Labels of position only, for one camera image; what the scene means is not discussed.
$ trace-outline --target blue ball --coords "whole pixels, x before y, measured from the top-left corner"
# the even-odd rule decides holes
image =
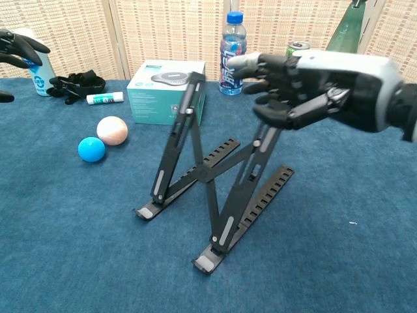
[[[86,162],[97,162],[104,157],[106,146],[95,137],[87,137],[80,141],[78,145],[78,155]]]

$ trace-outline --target beige woven panel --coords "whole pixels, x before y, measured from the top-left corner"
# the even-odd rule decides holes
[[[204,60],[217,80],[222,0],[115,0],[130,75],[145,59]],[[325,49],[349,0],[241,0],[248,52],[285,53],[292,40]]]
[[[0,0],[0,27],[32,28],[51,49],[58,76],[93,69],[119,78],[101,0]],[[29,77],[27,70],[0,64],[0,77]]]
[[[204,60],[217,79],[222,0],[115,0],[129,73],[146,59]]]
[[[305,40],[324,50],[350,1],[240,0],[248,51],[285,53],[290,41]]]
[[[392,58],[406,82],[417,82],[415,0],[386,0],[366,53]]]

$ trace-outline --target product box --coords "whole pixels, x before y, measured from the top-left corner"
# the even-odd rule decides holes
[[[146,60],[127,87],[135,123],[172,125],[191,72],[205,74],[205,62]],[[198,124],[204,100],[203,84],[192,103]]]

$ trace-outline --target glue stick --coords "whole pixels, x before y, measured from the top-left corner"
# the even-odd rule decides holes
[[[100,93],[99,95],[87,95],[88,104],[114,103],[123,101],[123,92]]]

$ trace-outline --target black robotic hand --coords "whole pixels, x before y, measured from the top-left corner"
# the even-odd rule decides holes
[[[417,142],[417,85],[405,84],[389,58],[304,50],[239,55],[228,67],[236,79],[261,80],[244,93],[262,93],[253,110],[273,127],[296,130],[331,117],[366,132],[398,127]]]
[[[13,55],[30,60],[36,65],[42,65],[42,61],[36,54],[50,53],[45,45],[27,36],[14,34],[7,29],[0,29],[0,63],[8,63],[19,68],[29,68],[29,65]],[[14,96],[10,93],[0,91],[0,102],[12,102]]]
[[[267,124],[299,129],[340,111],[353,87],[352,81],[329,80],[322,70],[299,70],[298,57],[253,53],[229,60],[236,79],[261,81],[244,88],[246,94],[262,93],[253,110]]]

